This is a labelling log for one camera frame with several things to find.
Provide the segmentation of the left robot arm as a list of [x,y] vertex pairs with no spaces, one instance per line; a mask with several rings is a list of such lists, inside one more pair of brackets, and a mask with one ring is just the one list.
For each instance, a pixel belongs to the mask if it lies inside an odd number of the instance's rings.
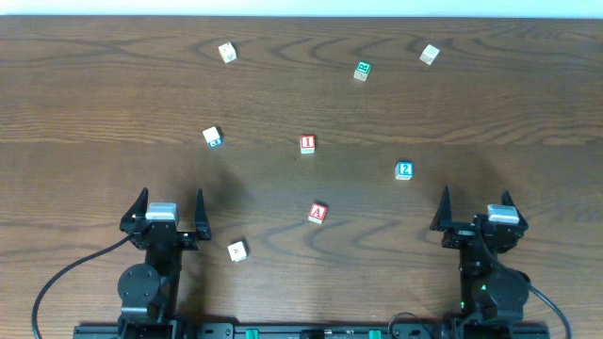
[[204,195],[197,193],[192,231],[178,230],[177,205],[150,203],[142,189],[123,215],[120,230],[138,250],[144,262],[127,268],[118,281],[122,300],[118,320],[120,338],[193,338],[195,330],[175,312],[182,254],[197,250],[201,241],[211,239],[204,207]]

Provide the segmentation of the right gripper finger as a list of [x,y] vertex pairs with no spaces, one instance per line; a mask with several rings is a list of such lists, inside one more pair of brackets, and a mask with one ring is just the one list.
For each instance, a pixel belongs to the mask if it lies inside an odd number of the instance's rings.
[[526,231],[529,228],[529,224],[520,213],[518,207],[513,202],[513,198],[509,191],[505,191],[502,194],[501,204],[504,207],[504,213],[501,217],[502,223],[516,225],[523,231]]
[[445,186],[437,211],[430,225],[431,231],[444,232],[453,227],[449,186]]

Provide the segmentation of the red letter I block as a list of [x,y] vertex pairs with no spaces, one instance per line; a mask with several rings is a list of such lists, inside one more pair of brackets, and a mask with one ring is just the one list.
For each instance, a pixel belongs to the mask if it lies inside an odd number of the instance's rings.
[[302,154],[314,153],[316,150],[316,137],[314,135],[301,136],[300,148]]

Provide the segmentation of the red letter A block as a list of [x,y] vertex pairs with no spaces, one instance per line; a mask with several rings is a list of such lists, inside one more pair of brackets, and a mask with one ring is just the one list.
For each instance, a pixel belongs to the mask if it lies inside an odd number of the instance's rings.
[[328,208],[326,205],[320,203],[313,203],[308,213],[308,219],[316,224],[322,224]]

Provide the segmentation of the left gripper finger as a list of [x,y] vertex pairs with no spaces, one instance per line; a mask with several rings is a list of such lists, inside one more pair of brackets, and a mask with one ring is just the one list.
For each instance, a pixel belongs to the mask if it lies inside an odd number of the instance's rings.
[[193,219],[196,234],[200,240],[210,240],[212,237],[211,229],[208,222],[208,217],[204,206],[204,194],[200,188],[197,193],[195,204],[195,215]]
[[144,187],[136,201],[126,211],[120,221],[120,230],[122,232],[134,232],[137,229],[139,221],[143,220],[148,207],[149,191]]

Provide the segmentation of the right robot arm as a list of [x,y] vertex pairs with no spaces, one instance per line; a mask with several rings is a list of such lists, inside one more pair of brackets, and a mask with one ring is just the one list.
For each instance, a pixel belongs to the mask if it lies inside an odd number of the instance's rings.
[[470,222],[452,217],[450,189],[443,190],[430,229],[442,246],[460,252],[461,314],[442,327],[447,338],[511,338],[523,319],[530,279],[505,267],[497,256],[514,248],[529,228],[508,192]]

